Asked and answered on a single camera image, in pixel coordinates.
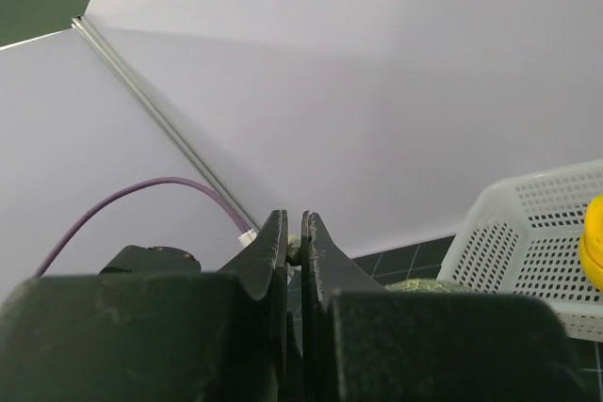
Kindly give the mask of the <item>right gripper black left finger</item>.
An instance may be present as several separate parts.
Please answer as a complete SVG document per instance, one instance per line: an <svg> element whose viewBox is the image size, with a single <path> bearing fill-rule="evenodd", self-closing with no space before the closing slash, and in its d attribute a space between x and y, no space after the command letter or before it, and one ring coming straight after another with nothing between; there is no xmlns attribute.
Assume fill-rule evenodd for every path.
<svg viewBox="0 0 603 402"><path fill-rule="evenodd" d="M285 211L214 273L32 278L1 307L5 401L274 401Z"/></svg>

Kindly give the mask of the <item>yellow banana bunch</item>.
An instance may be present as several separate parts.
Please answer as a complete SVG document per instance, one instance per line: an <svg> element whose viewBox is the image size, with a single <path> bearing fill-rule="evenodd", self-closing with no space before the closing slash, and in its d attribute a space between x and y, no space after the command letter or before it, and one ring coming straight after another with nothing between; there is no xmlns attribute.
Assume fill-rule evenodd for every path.
<svg viewBox="0 0 603 402"><path fill-rule="evenodd" d="M603 289L603 196L595 197L584 216L584 230L579 240L579 259L592 285Z"/></svg>

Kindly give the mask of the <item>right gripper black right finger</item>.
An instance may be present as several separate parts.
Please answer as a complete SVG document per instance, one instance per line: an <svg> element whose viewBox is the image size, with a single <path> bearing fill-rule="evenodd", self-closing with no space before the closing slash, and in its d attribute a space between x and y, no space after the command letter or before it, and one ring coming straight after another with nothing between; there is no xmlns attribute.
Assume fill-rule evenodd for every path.
<svg viewBox="0 0 603 402"><path fill-rule="evenodd" d="M311 401L585 401L561 322L543 302L390 291L301 220L305 395Z"/></svg>

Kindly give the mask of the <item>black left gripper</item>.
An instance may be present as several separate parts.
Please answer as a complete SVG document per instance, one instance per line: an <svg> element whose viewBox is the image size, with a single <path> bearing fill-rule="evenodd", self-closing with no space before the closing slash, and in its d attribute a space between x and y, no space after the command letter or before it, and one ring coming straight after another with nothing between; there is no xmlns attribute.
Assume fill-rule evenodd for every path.
<svg viewBox="0 0 603 402"><path fill-rule="evenodd" d="M165 247L127 246L109 261L100 274L195 273L202 271L199 261L189 252Z"/></svg>

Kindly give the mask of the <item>green netted melon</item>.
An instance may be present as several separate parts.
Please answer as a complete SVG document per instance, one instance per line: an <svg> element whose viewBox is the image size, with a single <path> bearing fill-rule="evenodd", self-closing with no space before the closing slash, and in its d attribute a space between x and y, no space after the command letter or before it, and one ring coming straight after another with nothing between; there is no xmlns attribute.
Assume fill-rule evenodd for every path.
<svg viewBox="0 0 603 402"><path fill-rule="evenodd" d="M286 262L290 267L287 273L291 279L296 272L301 271L300 246L301 239L298 236L288 240ZM434 279L410 279L386 284L384 287L388 291L405 293L472 293L472 290L460 284Z"/></svg>

